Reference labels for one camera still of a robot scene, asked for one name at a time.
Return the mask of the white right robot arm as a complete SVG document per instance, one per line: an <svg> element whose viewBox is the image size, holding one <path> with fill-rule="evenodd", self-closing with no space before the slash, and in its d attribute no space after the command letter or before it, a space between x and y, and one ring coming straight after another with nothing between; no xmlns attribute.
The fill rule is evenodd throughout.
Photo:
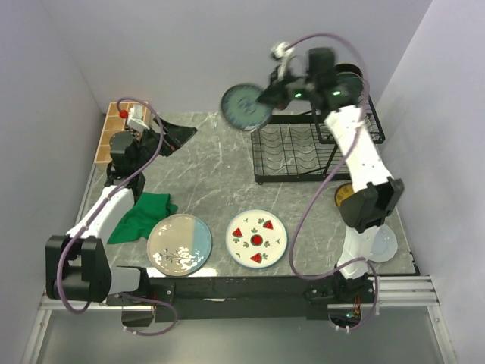
<svg viewBox="0 0 485 364"><path fill-rule="evenodd" d="M284 110L291 101L308 101L315 122L325 124L339 147L338 165L348 168L353 194L339 208L346 235L336 268L343 277L332 287L335 298L348 303L359 293L355 279L367 274L375 237L396 207L404 183L388 171L368 132L363 67L337 64L334 50L320 47L308 51L306 72L296 76L289 66L293 51L285 42L272 48L278 65L258 103Z"/></svg>

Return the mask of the black ceramic plate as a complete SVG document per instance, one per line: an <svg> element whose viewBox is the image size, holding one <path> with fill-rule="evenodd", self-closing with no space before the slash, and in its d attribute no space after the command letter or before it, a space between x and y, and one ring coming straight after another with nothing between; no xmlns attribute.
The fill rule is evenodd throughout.
<svg viewBox="0 0 485 364"><path fill-rule="evenodd" d="M335 69L338 81L360 81L362 79L362 71L355 64L339 63L335 65Z"/></svg>

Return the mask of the light blue patterned plate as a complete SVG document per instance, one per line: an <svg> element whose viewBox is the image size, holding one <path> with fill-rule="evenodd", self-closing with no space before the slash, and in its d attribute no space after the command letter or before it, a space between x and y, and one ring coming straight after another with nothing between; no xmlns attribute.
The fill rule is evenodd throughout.
<svg viewBox="0 0 485 364"><path fill-rule="evenodd" d="M252 133L268 124L272 108L258 102L263 88L254 83L239 83L230 87L220 101L222 118L237 130Z"/></svg>

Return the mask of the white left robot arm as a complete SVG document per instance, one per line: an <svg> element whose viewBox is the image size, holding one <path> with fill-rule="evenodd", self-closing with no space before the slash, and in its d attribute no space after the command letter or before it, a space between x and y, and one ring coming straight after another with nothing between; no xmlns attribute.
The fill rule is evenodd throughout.
<svg viewBox="0 0 485 364"><path fill-rule="evenodd" d="M84 218L64 235L51 236L45 247L46 294L52 300L100 303L124 292L131 303L146 303L152 287L146 270L114 267L105 245L121 219L144 194L140 168L155 156L169 156L197 132L194 127L153 118L129 118L124 130L110 130L104 147L111 160L106 166L102 194Z"/></svg>

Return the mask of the clear glass plate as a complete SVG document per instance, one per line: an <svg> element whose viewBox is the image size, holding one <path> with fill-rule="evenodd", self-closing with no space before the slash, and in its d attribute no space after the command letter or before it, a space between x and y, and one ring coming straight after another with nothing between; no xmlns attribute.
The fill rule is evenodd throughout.
<svg viewBox="0 0 485 364"><path fill-rule="evenodd" d="M370 96L370 84L369 82L360 77L354 76L352 79L352 91L355 94L357 105L362 108L364 112L370 111L369 96Z"/></svg>

